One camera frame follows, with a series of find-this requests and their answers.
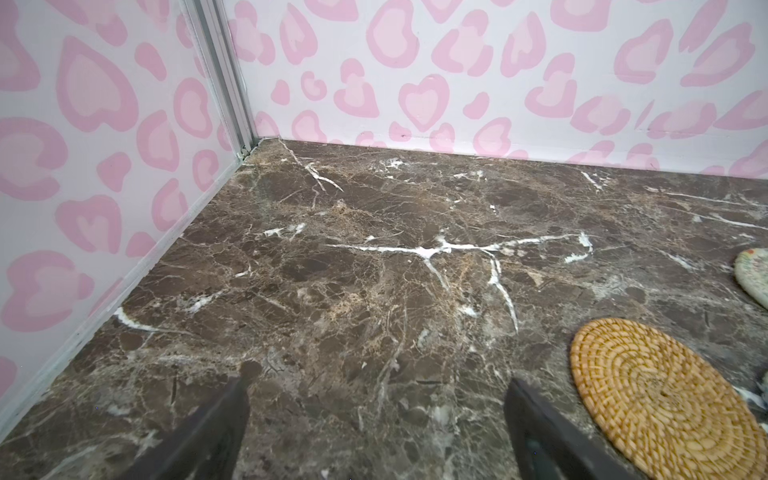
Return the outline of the woven straw round coaster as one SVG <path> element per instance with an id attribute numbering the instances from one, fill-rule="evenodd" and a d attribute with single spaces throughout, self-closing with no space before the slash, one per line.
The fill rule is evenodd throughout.
<path id="1" fill-rule="evenodd" d="M 597 319 L 575 334 L 569 357 L 593 421 L 649 478 L 766 478 L 766 432 L 737 390 L 675 338 Z"/>

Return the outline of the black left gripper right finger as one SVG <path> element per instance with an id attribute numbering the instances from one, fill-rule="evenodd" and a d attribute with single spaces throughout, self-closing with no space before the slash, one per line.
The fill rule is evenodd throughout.
<path id="1" fill-rule="evenodd" d="M 525 381 L 510 381 L 503 409 L 523 479 L 638 477 L 589 440 Z"/>

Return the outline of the beige patterned round coaster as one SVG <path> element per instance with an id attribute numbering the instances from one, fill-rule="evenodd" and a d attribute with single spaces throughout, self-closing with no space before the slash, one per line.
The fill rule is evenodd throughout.
<path id="1" fill-rule="evenodd" d="M 734 261 L 734 275 L 742 289 L 768 309 L 767 249 L 750 248 L 740 252 Z"/>

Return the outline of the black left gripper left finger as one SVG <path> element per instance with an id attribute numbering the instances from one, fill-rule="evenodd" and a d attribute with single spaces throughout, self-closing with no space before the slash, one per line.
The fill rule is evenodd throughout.
<path id="1" fill-rule="evenodd" d="M 250 416 L 245 382 L 234 377 L 121 479 L 231 479 Z"/>

